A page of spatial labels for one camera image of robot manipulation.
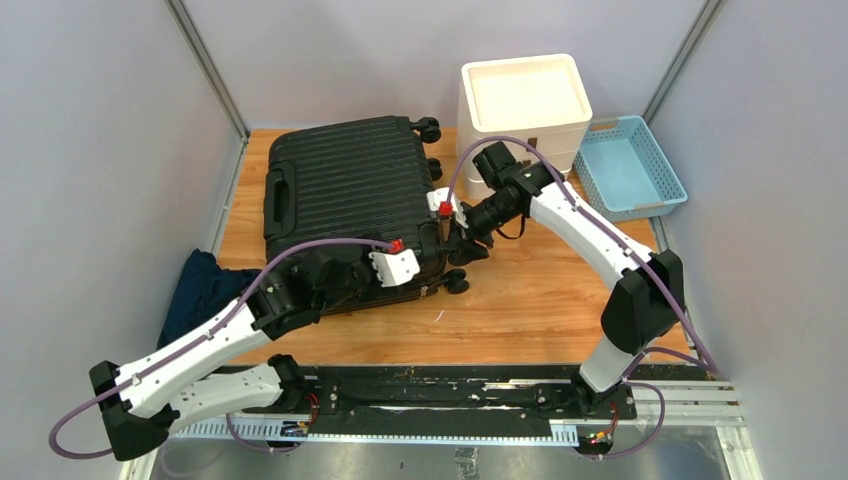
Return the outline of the black ribbed hard-shell suitcase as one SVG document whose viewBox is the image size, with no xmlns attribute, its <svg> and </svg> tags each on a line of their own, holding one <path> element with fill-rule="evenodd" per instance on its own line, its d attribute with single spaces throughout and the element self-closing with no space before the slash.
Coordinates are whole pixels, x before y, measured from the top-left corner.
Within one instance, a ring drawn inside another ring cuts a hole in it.
<svg viewBox="0 0 848 480">
<path fill-rule="evenodd" d="M 467 291 L 465 271 L 448 266 L 443 228 L 427 200 L 442 171 L 424 146 L 440 138 L 436 118 L 395 115 L 279 136 L 265 179 L 266 258 L 325 238 L 400 240 L 415 252 L 421 270 L 413 280 L 394 288 L 374 280 L 333 314 L 418 300 L 440 288 Z"/>
</svg>

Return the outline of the white three-drawer storage unit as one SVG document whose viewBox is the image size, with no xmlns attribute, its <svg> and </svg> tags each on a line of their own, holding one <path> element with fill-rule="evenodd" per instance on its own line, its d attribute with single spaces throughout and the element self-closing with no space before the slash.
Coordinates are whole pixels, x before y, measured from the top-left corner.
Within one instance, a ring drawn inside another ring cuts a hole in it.
<svg viewBox="0 0 848 480">
<path fill-rule="evenodd" d="M 510 136 L 568 174 L 592 117 L 569 54 L 470 62 L 461 68 L 458 154 L 480 139 Z"/>
</svg>

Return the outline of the light blue plastic basket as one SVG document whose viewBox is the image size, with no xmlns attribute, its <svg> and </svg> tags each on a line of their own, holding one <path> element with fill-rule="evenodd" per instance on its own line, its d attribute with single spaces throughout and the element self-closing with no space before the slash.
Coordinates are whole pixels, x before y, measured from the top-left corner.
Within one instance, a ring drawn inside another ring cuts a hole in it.
<svg viewBox="0 0 848 480">
<path fill-rule="evenodd" d="M 588 202 L 613 223 L 661 217 L 688 200 L 671 163 L 638 115 L 591 123 L 574 168 Z"/>
</svg>

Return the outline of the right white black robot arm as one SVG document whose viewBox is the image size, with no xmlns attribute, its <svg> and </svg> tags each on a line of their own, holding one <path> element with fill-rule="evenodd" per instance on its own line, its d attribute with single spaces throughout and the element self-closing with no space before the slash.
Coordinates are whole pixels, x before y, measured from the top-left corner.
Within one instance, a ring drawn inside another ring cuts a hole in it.
<svg viewBox="0 0 848 480">
<path fill-rule="evenodd" d="M 458 162 L 466 161 L 473 162 L 492 193 L 471 206 L 458 201 L 450 186 L 437 200 L 436 214 L 450 220 L 450 264 L 488 258 L 494 232 L 515 218 L 531 219 L 563 240 L 609 289 L 600 340 L 573 374 L 565 394 L 567 409 L 598 416 L 639 356 L 684 321 L 680 257 L 669 249 L 656 253 L 627 237 L 525 141 L 509 136 L 478 140 Z"/>
</svg>

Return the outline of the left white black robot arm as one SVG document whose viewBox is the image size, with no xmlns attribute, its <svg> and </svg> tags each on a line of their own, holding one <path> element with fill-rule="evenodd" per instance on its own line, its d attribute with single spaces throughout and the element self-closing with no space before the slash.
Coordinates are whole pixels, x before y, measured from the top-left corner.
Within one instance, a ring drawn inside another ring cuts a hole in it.
<svg viewBox="0 0 848 480">
<path fill-rule="evenodd" d="M 230 359 L 318 322 L 330 308 L 371 286 L 393 287 L 418 271 L 399 242 L 365 238 L 307 241 L 284 250 L 244 292 L 199 326 L 138 360 L 102 361 L 89 371 L 106 453 L 141 457 L 198 421 L 243 408 L 298 411 L 306 386 L 296 362 L 280 355 L 245 378 L 216 374 Z"/>
</svg>

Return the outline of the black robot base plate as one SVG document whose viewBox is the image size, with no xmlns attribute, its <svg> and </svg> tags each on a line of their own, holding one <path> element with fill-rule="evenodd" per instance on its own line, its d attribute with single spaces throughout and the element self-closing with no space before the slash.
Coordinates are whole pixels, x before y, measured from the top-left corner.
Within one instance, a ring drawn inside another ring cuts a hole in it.
<svg viewBox="0 0 848 480">
<path fill-rule="evenodd" d="M 552 420 L 633 420 L 633 390 L 595 407 L 574 396 L 574 364 L 305 366 L 323 434 L 542 437 Z"/>
</svg>

